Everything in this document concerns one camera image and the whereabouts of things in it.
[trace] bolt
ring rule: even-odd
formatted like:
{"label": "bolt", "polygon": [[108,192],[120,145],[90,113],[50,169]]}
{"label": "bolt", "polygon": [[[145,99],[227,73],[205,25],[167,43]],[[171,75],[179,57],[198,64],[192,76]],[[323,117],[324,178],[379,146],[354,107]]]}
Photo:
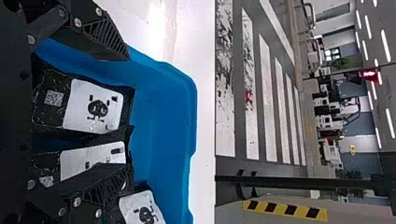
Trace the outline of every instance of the bolt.
{"label": "bolt", "polygon": [[64,13],[63,9],[59,9],[59,16],[61,16],[62,18],[65,16],[66,14]]}
{"label": "bolt", "polygon": [[27,189],[31,190],[35,187],[35,181],[34,180],[29,180],[27,182]]}
{"label": "bolt", "polygon": [[102,16],[102,9],[100,9],[99,7],[97,7],[95,11],[96,11],[96,15]]}
{"label": "bolt", "polygon": [[62,217],[64,214],[66,214],[67,209],[65,207],[62,207],[59,209],[58,216]]}
{"label": "bolt", "polygon": [[96,218],[99,218],[99,217],[101,217],[101,216],[102,216],[102,209],[96,210],[96,212],[95,212],[95,217],[96,217]]}
{"label": "bolt", "polygon": [[27,35],[27,42],[28,42],[30,45],[35,44],[35,37],[32,36],[32,35]]}
{"label": "bolt", "polygon": [[81,205],[81,198],[76,198],[73,202],[74,207],[79,207]]}
{"label": "bolt", "polygon": [[79,18],[75,18],[75,25],[80,28],[82,26],[81,20]]}

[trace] white stripe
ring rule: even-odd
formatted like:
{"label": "white stripe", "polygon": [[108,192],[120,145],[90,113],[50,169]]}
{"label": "white stripe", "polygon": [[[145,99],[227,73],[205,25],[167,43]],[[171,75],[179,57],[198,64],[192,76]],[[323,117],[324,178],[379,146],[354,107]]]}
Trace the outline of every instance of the white stripe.
{"label": "white stripe", "polygon": [[244,41],[244,76],[245,93],[251,93],[251,101],[245,101],[246,130],[247,130],[247,158],[259,159],[259,131],[257,125],[256,76],[254,71],[253,54],[253,23],[244,9],[242,9],[242,26]]}
{"label": "white stripe", "polygon": [[304,133],[303,133],[303,122],[301,117],[301,107],[300,107],[300,97],[297,91],[297,88],[294,87],[294,95],[296,97],[296,110],[297,110],[297,125],[298,125],[298,133],[300,137],[300,150],[301,150],[301,161],[303,165],[306,165],[305,159],[305,148],[304,148]]}
{"label": "white stripe", "polygon": [[260,0],[260,3],[262,4],[262,8],[265,11],[265,14],[267,14],[271,24],[273,25],[277,36],[279,36],[280,41],[283,44],[283,47],[285,47],[286,52],[289,54],[289,57],[291,59],[291,62],[294,64],[294,52],[293,49],[291,48],[291,44],[286,37],[285,31],[282,28],[282,25],[280,25],[279,20],[277,19],[277,16],[271,7],[271,4],[269,0]]}
{"label": "white stripe", "polygon": [[283,70],[277,58],[275,58],[276,67],[276,86],[277,100],[279,102],[279,119],[280,119],[280,139],[282,143],[282,156],[284,163],[290,163],[289,152],[289,130],[286,118],[286,101],[285,101],[285,85],[283,83]]}
{"label": "white stripe", "polygon": [[[233,26],[233,0],[223,1],[217,12],[216,30],[221,34],[222,27],[231,30]],[[223,72],[216,73],[216,155],[235,157],[235,114],[233,104],[233,40],[216,45],[216,59]]]}
{"label": "white stripe", "polygon": [[274,97],[271,76],[270,48],[260,35],[262,58],[262,100],[264,105],[265,152],[268,161],[277,161],[274,118]]}
{"label": "white stripe", "polygon": [[294,117],[295,108],[294,108],[294,100],[293,100],[293,88],[291,84],[291,79],[287,74],[286,74],[286,82],[288,84],[291,145],[293,149],[294,164],[300,165],[300,156],[298,155],[298,145],[297,145],[296,117]]}

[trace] blue bin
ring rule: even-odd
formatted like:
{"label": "blue bin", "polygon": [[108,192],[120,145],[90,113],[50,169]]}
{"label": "blue bin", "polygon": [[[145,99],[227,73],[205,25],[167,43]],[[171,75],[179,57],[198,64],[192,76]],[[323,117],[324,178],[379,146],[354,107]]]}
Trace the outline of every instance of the blue bin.
{"label": "blue bin", "polygon": [[100,62],[54,40],[37,55],[67,73],[110,85],[136,88],[130,149],[134,180],[147,180],[169,224],[190,224],[189,173],[196,146],[197,90],[193,81],[168,63],[129,48],[129,62]]}

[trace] yellow and black hazard stripe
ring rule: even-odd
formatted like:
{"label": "yellow and black hazard stripe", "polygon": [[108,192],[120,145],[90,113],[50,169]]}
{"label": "yellow and black hazard stripe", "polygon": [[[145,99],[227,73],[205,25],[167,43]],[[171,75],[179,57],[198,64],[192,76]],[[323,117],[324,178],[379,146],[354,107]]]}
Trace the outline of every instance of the yellow and black hazard stripe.
{"label": "yellow and black hazard stripe", "polygon": [[328,221],[326,208],[306,207],[286,203],[267,203],[254,200],[244,201],[243,208],[246,211],[272,214],[282,217],[306,218],[323,222]]}

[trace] white label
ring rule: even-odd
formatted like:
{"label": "white label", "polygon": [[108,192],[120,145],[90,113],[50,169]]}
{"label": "white label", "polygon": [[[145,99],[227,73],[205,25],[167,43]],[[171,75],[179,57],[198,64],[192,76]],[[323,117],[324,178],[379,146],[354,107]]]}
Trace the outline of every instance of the white label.
{"label": "white label", "polygon": [[72,80],[63,127],[85,133],[109,133],[120,125],[122,94]]}
{"label": "white label", "polygon": [[120,198],[119,207],[126,223],[165,224],[163,214],[149,190]]}
{"label": "white label", "polygon": [[61,181],[90,169],[98,162],[126,163],[125,144],[116,142],[63,151],[61,153]]}

